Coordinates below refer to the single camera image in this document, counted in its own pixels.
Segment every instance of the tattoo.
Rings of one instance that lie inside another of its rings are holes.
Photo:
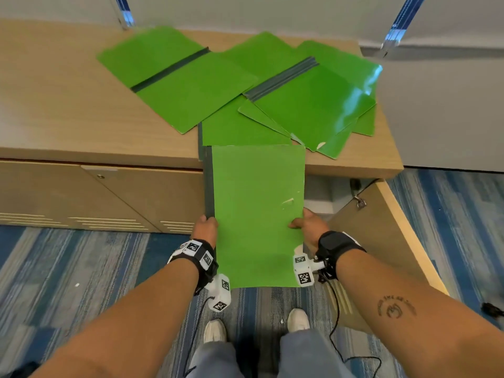
[[[407,308],[414,316],[416,316],[415,307],[407,299],[401,296],[383,296],[378,301],[378,316],[382,317],[384,314],[389,318],[401,318],[404,314],[403,309]]]

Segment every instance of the cabinet door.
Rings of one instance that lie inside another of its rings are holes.
[[[79,165],[0,161],[0,224],[159,232]]]
[[[387,183],[380,180],[363,190],[359,197],[366,201],[366,206],[359,209],[356,201],[350,202],[331,218],[329,227],[348,233],[369,254],[448,294]],[[371,333],[343,287],[335,280],[331,283],[339,299],[341,324]],[[326,289],[336,315],[336,302],[330,288]]]
[[[202,171],[82,166],[161,232],[191,233],[205,213]]]

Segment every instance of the gray pants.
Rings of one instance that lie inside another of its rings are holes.
[[[188,378],[243,378],[230,342],[207,342],[192,357]],[[317,330],[289,333],[280,340],[278,378],[355,378]]]

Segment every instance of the desk top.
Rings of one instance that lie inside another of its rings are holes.
[[[179,134],[96,60],[132,31],[6,19],[0,31],[0,158],[202,169],[197,129]],[[184,33],[213,51],[249,37]],[[319,41],[360,53],[354,41]],[[374,137],[352,133],[336,160],[307,150],[306,172],[396,175],[403,166],[380,107],[375,126]]]

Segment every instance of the leg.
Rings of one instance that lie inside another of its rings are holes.
[[[329,341],[309,328],[304,311],[294,309],[287,326],[289,334],[280,340],[278,378],[355,378]]]
[[[236,351],[226,342],[226,329],[220,320],[210,321],[205,328],[204,343],[192,357],[187,378],[243,378],[236,362]]]

